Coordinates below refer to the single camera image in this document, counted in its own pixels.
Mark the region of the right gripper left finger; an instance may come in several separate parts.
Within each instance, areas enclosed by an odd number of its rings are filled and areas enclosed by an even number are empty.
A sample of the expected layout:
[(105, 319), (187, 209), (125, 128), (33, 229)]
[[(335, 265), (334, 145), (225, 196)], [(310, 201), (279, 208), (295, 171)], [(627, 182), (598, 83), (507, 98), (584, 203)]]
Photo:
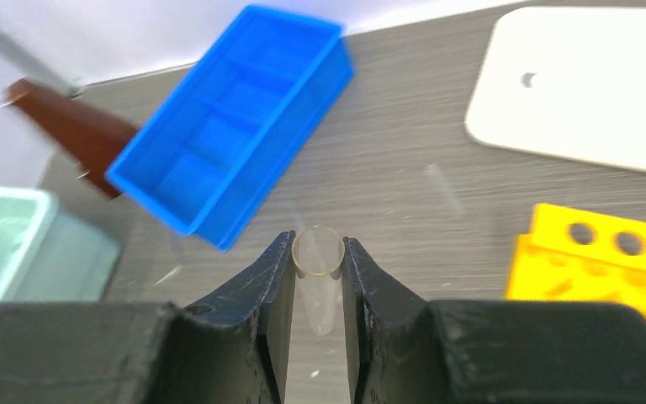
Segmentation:
[(201, 333), (184, 398), (201, 403), (285, 400), (294, 308), (295, 231), (284, 231), (248, 267), (187, 306)]

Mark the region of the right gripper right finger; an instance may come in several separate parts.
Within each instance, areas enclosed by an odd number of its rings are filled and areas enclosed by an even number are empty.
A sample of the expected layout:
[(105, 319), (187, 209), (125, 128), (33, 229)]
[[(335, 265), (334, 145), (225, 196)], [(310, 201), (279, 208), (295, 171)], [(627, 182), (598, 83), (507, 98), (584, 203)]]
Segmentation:
[(341, 265), (352, 403), (422, 403), (432, 397), (424, 373), (426, 302), (385, 272), (352, 237)]

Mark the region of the glass test tube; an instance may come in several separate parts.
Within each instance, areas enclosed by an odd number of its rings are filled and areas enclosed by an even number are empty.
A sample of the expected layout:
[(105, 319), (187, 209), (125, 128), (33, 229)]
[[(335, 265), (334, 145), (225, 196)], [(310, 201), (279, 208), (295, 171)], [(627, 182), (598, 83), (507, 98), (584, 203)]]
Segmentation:
[(318, 336), (330, 334), (334, 327), (345, 251), (342, 237), (328, 226), (306, 228), (293, 241), (297, 288), (308, 323)]

